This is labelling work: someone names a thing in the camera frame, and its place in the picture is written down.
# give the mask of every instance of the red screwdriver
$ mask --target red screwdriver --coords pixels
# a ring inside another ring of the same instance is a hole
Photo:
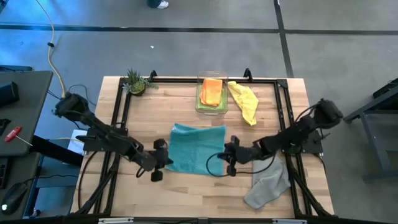
[[[18,136],[18,134],[20,133],[20,131],[22,130],[22,127],[20,126],[16,126],[10,133],[8,133],[8,135],[6,136],[6,138],[4,139],[5,142],[10,142],[11,140],[13,140],[15,137],[19,138],[21,141],[23,141],[24,143],[33,146],[31,143],[23,140],[22,138],[20,138]]]

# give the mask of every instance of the yellow cloth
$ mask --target yellow cloth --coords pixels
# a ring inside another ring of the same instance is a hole
[[[234,98],[236,104],[242,110],[243,119],[251,126],[257,124],[256,114],[257,105],[259,100],[247,86],[236,84],[236,82],[228,82],[228,89]]]
[[[223,81],[205,78],[200,91],[200,101],[204,105],[218,106],[221,100]]]

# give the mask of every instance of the keyboard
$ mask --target keyboard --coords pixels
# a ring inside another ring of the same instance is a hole
[[[8,157],[0,157],[0,189],[6,188],[10,167],[11,159]]]

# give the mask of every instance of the plant pot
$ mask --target plant pot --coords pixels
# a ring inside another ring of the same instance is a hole
[[[146,89],[147,89],[147,87],[145,86],[144,89],[143,89],[141,92],[138,92],[138,93],[131,93],[131,95],[133,95],[133,96],[142,96],[142,94],[145,93],[145,90],[146,90]]]

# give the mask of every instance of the computer mouse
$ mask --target computer mouse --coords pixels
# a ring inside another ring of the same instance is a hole
[[[27,185],[25,183],[14,184],[1,201],[1,213],[5,215],[13,214],[21,204],[26,192]]]

